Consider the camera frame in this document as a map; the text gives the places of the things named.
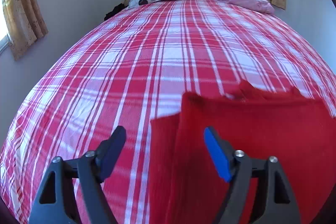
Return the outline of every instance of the blue gripper pad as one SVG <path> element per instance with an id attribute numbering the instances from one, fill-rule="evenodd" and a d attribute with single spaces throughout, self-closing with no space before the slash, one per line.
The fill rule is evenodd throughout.
<path id="1" fill-rule="evenodd" d="M 218 175 L 223 178 L 225 182 L 230 182 L 232 179 L 230 163 L 208 127 L 204 130 L 204 141 Z"/>

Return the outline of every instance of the plaid bedsheet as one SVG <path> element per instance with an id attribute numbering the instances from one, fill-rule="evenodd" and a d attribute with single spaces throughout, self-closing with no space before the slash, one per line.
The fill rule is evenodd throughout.
<path id="1" fill-rule="evenodd" d="M 277 17 L 214 0 L 162 1 L 124 10 L 70 48 L 31 90 L 1 153 L 1 196 L 21 223 L 51 159 L 97 148 L 117 125 L 127 142 L 104 193 L 121 223 L 148 223 L 150 119 L 179 111 L 181 95 L 296 86 L 336 114 L 336 77 Z M 75 194 L 89 223 L 82 194 Z"/>

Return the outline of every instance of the screw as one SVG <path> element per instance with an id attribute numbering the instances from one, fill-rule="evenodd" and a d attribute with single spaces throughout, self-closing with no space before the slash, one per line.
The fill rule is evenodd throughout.
<path id="1" fill-rule="evenodd" d="M 90 151 L 87 151 L 87 152 L 85 153 L 85 156 L 86 156 L 87 158 L 91 158 L 91 157 L 94 157 L 95 154 L 96 154 L 95 151 L 90 150 Z"/>
<path id="2" fill-rule="evenodd" d="M 53 158 L 52 162 L 56 164 L 56 163 L 59 163 L 61 159 L 62 158 L 60 156 L 56 156 L 55 158 Z"/>
<path id="3" fill-rule="evenodd" d="M 243 150 L 236 150 L 235 151 L 235 156 L 239 157 L 239 158 L 244 157 L 245 156 L 245 152 Z"/>
<path id="4" fill-rule="evenodd" d="M 270 156 L 269 161 L 272 162 L 272 163 L 276 163 L 276 162 L 278 162 L 278 158 L 275 157 L 275 156 Z"/>

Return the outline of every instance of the window pane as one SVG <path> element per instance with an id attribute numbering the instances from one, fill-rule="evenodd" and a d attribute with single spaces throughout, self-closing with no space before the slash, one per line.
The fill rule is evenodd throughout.
<path id="1" fill-rule="evenodd" d="M 0 40 L 3 39 L 6 34 L 7 34 L 7 27 L 3 15 L 2 4 L 0 2 Z"/>

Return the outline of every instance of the folded red fabric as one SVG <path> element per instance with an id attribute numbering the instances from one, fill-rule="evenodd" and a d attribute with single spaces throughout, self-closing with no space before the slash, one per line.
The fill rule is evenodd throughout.
<path id="1" fill-rule="evenodd" d="M 305 99 L 295 89 L 275 95 L 248 83 L 240 87 L 236 97 L 245 102 L 185 93 L 180 119 L 175 115 L 152 121 L 151 223 L 212 223 L 227 184 L 218 177 L 204 145 L 203 131 L 209 125 L 251 157 L 278 156 L 296 194 L 302 223 L 309 223 L 322 207 L 336 174 L 335 121 L 323 102 Z M 162 140 L 175 143 L 174 152 L 162 149 Z M 255 182 L 251 185 L 241 223 L 247 222 L 252 208 Z"/>

